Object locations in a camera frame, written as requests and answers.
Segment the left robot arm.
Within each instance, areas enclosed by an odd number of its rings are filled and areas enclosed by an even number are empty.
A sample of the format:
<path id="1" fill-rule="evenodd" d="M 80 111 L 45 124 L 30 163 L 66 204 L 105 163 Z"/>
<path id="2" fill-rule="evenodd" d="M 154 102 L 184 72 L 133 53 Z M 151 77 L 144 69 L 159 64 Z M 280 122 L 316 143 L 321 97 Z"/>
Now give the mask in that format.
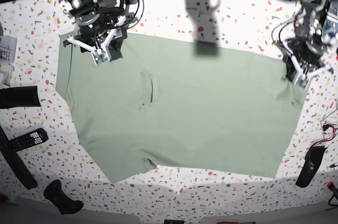
<path id="1" fill-rule="evenodd" d="M 281 50 L 286 78 L 294 85 L 307 88 L 320 73 L 333 73 L 333 67 L 322 57 L 337 50 L 337 0 L 304 3 L 281 25 L 273 44 Z"/>

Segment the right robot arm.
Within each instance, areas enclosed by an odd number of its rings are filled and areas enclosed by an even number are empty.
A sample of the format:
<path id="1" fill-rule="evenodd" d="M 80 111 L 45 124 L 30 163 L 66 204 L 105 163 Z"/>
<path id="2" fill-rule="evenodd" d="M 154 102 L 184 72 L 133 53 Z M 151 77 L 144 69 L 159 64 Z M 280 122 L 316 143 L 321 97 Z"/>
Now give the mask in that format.
<path id="1" fill-rule="evenodd" d="M 136 21 L 136 13 L 128 11 L 140 0 L 119 0 L 117 6 L 102 7 L 100 0 L 60 0 L 64 14 L 77 31 L 68 35 L 63 46 L 78 46 L 89 52 L 95 64 L 112 61 L 112 53 L 119 53 L 129 25 Z"/>

